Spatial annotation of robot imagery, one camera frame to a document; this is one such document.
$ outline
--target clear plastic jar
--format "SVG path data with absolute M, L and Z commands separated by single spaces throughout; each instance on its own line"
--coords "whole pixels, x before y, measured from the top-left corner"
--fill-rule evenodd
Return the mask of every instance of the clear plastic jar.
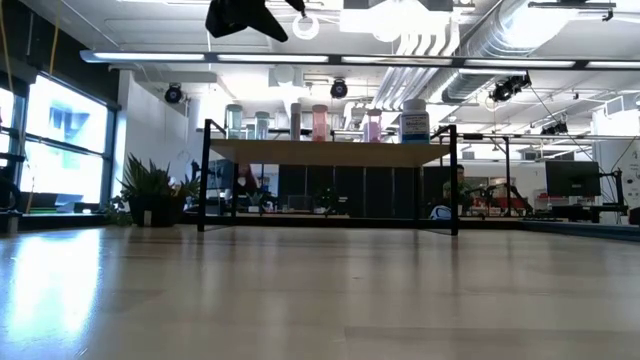
M 291 140 L 300 140 L 300 121 L 302 119 L 302 105 L 299 103 L 291 104 L 291 130 L 289 132 Z
M 327 141 L 327 115 L 329 108 L 326 105 L 313 105 L 313 141 Z
M 256 140 L 267 140 L 269 138 L 269 115 L 266 111 L 256 113 Z
M 367 111 L 367 121 L 363 124 L 364 142 L 380 142 L 380 120 L 382 111 L 372 109 Z
M 236 104 L 227 105 L 227 139 L 242 139 L 242 106 Z
M 256 124 L 247 124 L 247 140 L 256 139 Z

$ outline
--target white bottle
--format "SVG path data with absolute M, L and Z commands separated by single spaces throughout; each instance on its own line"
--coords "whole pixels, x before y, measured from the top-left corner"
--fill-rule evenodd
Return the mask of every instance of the white bottle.
M 407 100 L 402 104 L 398 138 L 403 144 L 429 143 L 429 113 L 422 99 Z

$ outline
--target large window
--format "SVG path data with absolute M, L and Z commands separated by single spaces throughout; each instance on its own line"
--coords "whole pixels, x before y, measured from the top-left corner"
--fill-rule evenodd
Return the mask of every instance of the large window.
M 29 92 L 20 189 L 100 202 L 107 116 L 106 106 L 38 76 Z
M 27 133 L 103 152 L 107 108 L 38 76 L 31 86 Z
M 13 94 L 5 89 L 0 88 L 0 116 L 2 117 L 2 126 L 4 127 L 13 126 L 13 104 Z
M 36 193 L 78 195 L 82 202 L 100 202 L 102 158 L 27 142 L 29 166 L 22 170 L 20 189 Z

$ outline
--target pink container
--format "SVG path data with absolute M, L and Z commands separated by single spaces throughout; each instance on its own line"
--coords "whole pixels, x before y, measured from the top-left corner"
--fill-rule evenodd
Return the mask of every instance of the pink container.
M 313 105 L 313 141 L 327 141 L 327 116 L 329 108 L 326 105 Z
M 372 109 L 367 111 L 367 122 L 363 125 L 364 130 L 364 142 L 380 142 L 380 120 L 382 118 L 382 111 L 378 109 Z

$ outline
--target blue label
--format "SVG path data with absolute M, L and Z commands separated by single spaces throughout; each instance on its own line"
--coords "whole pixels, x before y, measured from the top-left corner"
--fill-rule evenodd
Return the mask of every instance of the blue label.
M 429 136 L 427 134 L 406 134 L 402 136 L 402 143 L 420 143 L 420 144 L 428 144 Z

